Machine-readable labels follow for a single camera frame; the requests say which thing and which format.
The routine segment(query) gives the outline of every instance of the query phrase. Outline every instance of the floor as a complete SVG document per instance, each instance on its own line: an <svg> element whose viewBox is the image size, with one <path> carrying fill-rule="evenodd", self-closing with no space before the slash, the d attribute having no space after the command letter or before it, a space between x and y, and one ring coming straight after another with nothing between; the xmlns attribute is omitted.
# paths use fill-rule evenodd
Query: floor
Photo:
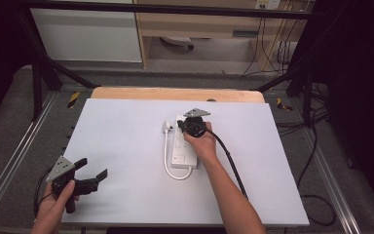
<svg viewBox="0 0 374 234"><path fill-rule="evenodd" d="M244 72L258 72L257 63L251 63L252 52L245 40L193 39L195 49L168 45L159 38L153 40L150 65L146 69L125 69L124 71L77 70L88 80L104 86L143 86L143 87L181 87L248 90L256 88L280 75L279 72L255 73L243 76ZM280 64L272 60L279 70ZM15 162L15 172L10 183L5 184L0 197L0 233L27 233L32 225L31 200L36 180L51 163L62 154L67 146L68 136L78 120L85 99L91 90L77 86L71 80L62 77L65 86L61 92L48 92L54 97L54 104L30 145L22 152L22 161ZM271 104L277 122L297 122L300 120L297 108L301 98L289 98L285 94L288 83L274 87L264 94ZM80 91L80 97L73 109L66 108L73 92ZM282 99L285 106L294 110L278 108L277 100ZM31 125L33 96L31 77L27 69L21 70L14 80L0 107L0 175L12 162L13 153ZM314 102L319 108L320 101ZM332 130L331 123L325 120L317 124L318 150L326 161L343 191L349 208L362 233L374 233L374 194L361 171L348 167L343 149ZM309 143L309 130L300 130L281 138L290 168L297 179L312 151ZM329 189L320 173L318 160L308 168L300 188L301 194L316 194L331 201ZM306 199L307 213L316 219L328 221L332 212L321 201ZM65 226L65 233L78 233L76 226ZM93 233L105 233L103 228L91 229ZM283 228L268 229L269 233L282 233ZM308 227L289 228L291 233L345 233L343 220L339 218L330 226L321 226L312 222Z"/></svg>

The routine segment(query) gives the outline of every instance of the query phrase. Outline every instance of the hand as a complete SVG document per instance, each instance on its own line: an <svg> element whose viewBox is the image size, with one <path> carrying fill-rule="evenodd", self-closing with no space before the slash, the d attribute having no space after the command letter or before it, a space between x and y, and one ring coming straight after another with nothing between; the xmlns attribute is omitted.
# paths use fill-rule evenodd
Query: hand
<svg viewBox="0 0 374 234"><path fill-rule="evenodd" d="M39 212L35 221L35 224L32 227L31 233L57 233L60 227L60 221L62 219L62 214L65 208L65 204L68 201L68 198L74 192L75 181L71 180L59 194L59 197L56 199L53 195L48 196L48 194L53 193L52 184L48 183L45 188L44 200L41 202L39 207Z"/></svg>
<svg viewBox="0 0 374 234"><path fill-rule="evenodd" d="M206 122L206 127L212 131L210 122ZM204 163L217 159L215 151L215 138L211 133L206 132L203 136L200 136L198 138L192 137L186 132L184 132L183 134L184 139L193 146L197 156Z"/></svg>

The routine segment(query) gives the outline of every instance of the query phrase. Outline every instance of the white cord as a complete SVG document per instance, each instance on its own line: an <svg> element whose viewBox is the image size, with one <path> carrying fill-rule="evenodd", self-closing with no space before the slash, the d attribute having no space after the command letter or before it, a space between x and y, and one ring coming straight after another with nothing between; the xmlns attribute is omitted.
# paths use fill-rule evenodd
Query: white cord
<svg viewBox="0 0 374 234"><path fill-rule="evenodd" d="M164 167L166 168L166 172L167 174L172 177L173 179L177 179L177 180L182 180L182 179L186 179L188 176L190 176L191 172L192 172L192 167L189 167L188 168L188 174L183 176L183 177L177 177L177 176L174 176L172 175L169 170L168 170L168 166L167 166L167 141L168 141L168 128L165 128L165 125L166 125L167 122L165 122L163 124L163 131L164 131L164 134L166 135L166 142L164 144Z"/></svg>

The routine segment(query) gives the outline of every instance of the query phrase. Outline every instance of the gray carpet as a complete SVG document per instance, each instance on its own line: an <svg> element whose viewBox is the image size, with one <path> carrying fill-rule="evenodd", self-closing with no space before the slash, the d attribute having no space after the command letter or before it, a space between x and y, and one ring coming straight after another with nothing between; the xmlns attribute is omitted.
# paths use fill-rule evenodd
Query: gray carpet
<svg viewBox="0 0 374 234"><path fill-rule="evenodd" d="M105 86L181 87L181 88L232 88L246 90L264 84L272 77L239 78L232 75L183 75L148 72L81 72L85 78ZM13 151L25 133L32 116L32 95L29 89L31 78L27 72L20 72L14 85L0 107L0 172L4 169ZM276 107L276 97L284 98L286 84L280 84L265 94L271 104L277 122L298 121L294 111ZM16 172L8 190L0 202L0 227L30 228L33 221L32 197L40 174L63 153L68 143L67 136L79 118L90 90L82 91L73 109L66 108L73 91L59 92L45 123L34 139L23 162ZM284 136L282 144L295 179L300 175L311 149L303 131ZM318 124L318 140L333 172L351 206L356 221L364 233L374 233L374 194L360 171L347 167L346 159L335 136L331 123ZM318 173L315 162L305 174L301 187L302 194L316 194L327 199L328 194ZM305 208L309 215L319 220L329 220L330 211L323 203L308 200ZM282 229L271 228L272 233ZM339 220L323 227L312 223L307 227L290 228L297 233L344 233Z"/></svg>

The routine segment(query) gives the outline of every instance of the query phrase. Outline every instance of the white tabletop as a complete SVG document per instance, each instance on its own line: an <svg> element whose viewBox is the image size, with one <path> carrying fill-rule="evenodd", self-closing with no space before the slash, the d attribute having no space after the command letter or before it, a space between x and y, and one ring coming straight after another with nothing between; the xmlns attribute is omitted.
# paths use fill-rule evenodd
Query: white tabletop
<svg viewBox="0 0 374 234"><path fill-rule="evenodd" d="M201 163L185 180L164 168L164 121L193 108L204 117L232 154L250 203L265 225L298 226L309 221L284 155L268 104L180 100L88 99L66 148L71 162L88 158L76 178L108 169L98 191L81 196L74 214L63 222L105 225L222 224L214 194ZM168 136L168 155L172 133ZM217 155L236 182L219 144ZM170 169L176 176L184 169Z"/></svg>

